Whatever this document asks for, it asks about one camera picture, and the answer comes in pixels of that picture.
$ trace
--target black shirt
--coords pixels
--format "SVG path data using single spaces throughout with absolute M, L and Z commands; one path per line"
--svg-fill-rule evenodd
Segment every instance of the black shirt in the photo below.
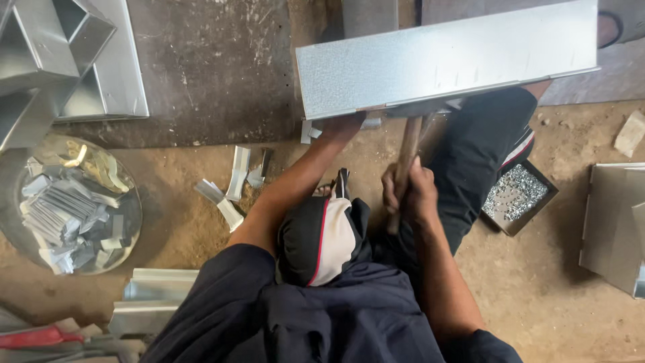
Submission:
M 440 351 L 408 275 L 372 262 L 322 287 L 275 283 L 269 252 L 207 261 L 142 362 L 521 362 L 486 331 Z

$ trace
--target man's hand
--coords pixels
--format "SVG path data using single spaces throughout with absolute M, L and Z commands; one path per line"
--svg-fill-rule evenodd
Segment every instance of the man's hand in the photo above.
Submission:
M 362 111 L 353 115 L 326 119 L 319 140 L 347 144 L 361 129 L 365 115 L 365 111 Z
M 383 177 L 383 204 L 390 214 L 395 213 L 401 206 L 396 199 L 394 186 L 394 173 L 396 164 L 391 164 Z M 437 198 L 439 193 L 435 186 L 435 175 L 428 169 L 421 166 L 420 157 L 416 157 L 410 166 L 410 190 L 406 198 L 405 207 L 408 209 L 402 213 L 411 218 L 421 227 L 431 227 L 439 220 L 437 213 Z

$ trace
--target rock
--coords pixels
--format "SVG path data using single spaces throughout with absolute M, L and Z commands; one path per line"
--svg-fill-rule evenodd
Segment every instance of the rock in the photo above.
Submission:
M 569 129 L 573 129 L 573 124 L 567 120 L 560 121 L 560 126 L 567 126 Z

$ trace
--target man's arm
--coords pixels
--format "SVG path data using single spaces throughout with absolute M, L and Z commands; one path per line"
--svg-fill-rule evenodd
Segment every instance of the man's arm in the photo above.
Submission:
M 384 202 L 388 210 L 399 208 L 394 197 L 393 169 L 383 177 Z M 422 293 L 418 296 L 437 341 L 469 337 L 485 329 L 464 278 L 452 257 L 448 240 L 437 212 L 437 188 L 431 170 L 421 167 L 417 157 L 410 167 L 408 206 L 413 209 L 412 223 L 419 263 L 422 267 Z
M 313 193 L 333 159 L 361 129 L 364 120 L 365 112 L 326 120 L 320 138 L 264 190 L 227 247 L 256 245 L 275 257 L 277 232 L 284 215 Z

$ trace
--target red tool handle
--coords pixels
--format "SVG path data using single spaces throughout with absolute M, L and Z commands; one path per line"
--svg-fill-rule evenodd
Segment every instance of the red tool handle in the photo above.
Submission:
M 0 335 L 0 348 L 17 349 L 22 347 L 52 346 L 62 342 L 84 342 L 78 334 L 61 332 L 55 326 L 29 329 L 18 333 Z

